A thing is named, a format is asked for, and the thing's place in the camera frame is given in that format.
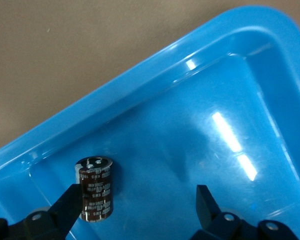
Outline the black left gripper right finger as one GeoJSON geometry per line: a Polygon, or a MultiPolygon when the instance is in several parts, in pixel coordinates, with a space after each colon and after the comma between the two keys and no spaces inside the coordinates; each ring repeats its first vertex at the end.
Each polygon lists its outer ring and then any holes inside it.
{"type": "Polygon", "coordinates": [[[255,227],[236,214],[221,211],[206,185],[196,187],[196,213],[201,225],[193,240],[254,240],[255,227]]]}

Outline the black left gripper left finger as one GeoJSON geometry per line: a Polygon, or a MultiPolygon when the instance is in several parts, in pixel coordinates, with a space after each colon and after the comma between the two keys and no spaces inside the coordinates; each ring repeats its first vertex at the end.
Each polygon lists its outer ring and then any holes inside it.
{"type": "Polygon", "coordinates": [[[48,209],[9,227],[11,240],[64,240],[82,212],[82,186],[72,184],[48,209]]]}

